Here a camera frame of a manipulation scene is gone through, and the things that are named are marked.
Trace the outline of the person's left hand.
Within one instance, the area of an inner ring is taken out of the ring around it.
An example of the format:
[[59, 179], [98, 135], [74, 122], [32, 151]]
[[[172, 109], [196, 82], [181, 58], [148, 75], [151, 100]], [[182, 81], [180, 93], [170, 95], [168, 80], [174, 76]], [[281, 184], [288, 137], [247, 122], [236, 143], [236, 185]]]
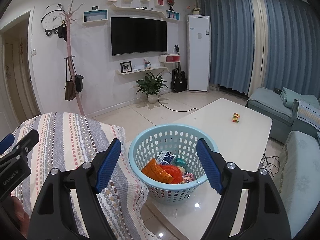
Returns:
[[15, 196], [11, 196], [11, 200], [13, 201], [13, 204], [14, 204], [15, 216], [17, 217], [19, 224], [20, 224], [20, 233], [25, 238], [27, 238], [28, 237], [29, 222], [30, 222], [29, 216], [24, 211], [23, 205], [18, 198], [16, 198]]

